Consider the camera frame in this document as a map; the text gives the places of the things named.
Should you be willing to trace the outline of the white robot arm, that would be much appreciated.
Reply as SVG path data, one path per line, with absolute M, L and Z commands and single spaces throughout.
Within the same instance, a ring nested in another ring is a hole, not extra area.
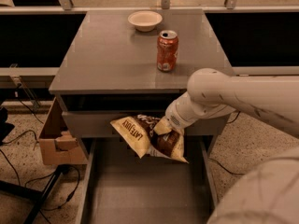
M 299 137 L 299 76 L 228 76 L 211 68 L 194 72 L 187 91 L 155 126 L 161 135 L 199 119 L 238 110 Z M 299 152 L 290 149 L 243 175 L 206 224 L 299 224 Z

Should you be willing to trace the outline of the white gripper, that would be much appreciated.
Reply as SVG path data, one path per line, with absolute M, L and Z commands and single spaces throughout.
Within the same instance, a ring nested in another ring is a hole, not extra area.
M 185 92 L 169 105 L 165 111 L 165 117 L 157 122 L 153 131 L 162 135 L 171 133 L 173 127 L 183 130 L 194 124 L 202 116 L 203 107 L 195 103 L 190 95 Z

